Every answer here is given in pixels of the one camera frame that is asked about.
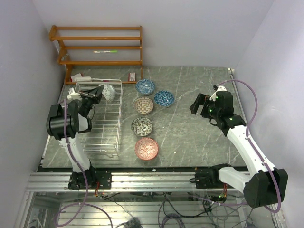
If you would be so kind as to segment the white petal pattern bowl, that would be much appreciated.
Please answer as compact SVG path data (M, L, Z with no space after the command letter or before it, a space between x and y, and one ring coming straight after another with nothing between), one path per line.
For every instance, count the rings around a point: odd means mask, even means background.
M104 87L102 90L103 97L109 102L113 101L115 98L115 93L116 93L114 87L112 85L108 85L108 84L99 84L99 86Z

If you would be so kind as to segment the olive leaf pattern bowl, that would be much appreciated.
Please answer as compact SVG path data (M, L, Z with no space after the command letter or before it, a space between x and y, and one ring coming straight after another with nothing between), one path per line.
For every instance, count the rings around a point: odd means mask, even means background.
M132 121L131 130L135 135L145 137L153 130L152 121L146 117L138 117Z

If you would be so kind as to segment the red patterned bowl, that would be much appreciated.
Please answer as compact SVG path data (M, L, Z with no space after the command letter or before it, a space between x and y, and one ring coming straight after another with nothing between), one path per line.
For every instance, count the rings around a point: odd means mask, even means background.
M157 142L150 137L139 139L134 147L135 155L144 161L154 159L159 151Z

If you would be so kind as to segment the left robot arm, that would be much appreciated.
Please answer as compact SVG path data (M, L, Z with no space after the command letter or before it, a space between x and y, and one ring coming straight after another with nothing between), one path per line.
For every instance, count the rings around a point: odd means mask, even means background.
M79 134L92 130L92 120L88 117L94 105L103 97L104 85L69 94L61 103L52 105L49 110L46 129L64 147L72 164L72 174L68 188L71 190L91 189L99 183L95 168L79 140Z

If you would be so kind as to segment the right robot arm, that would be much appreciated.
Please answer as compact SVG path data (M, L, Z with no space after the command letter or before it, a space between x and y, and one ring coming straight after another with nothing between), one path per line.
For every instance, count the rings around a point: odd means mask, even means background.
M288 174L285 169L276 168L250 137L243 118L234 114L233 95L224 90L211 96L198 94L190 112L196 114L199 106L203 107L200 115L215 120L214 126L232 142L249 171L249 175L245 175L228 164L216 165L209 177L210 184L215 188L228 184L237 189L252 208L280 206L284 201Z

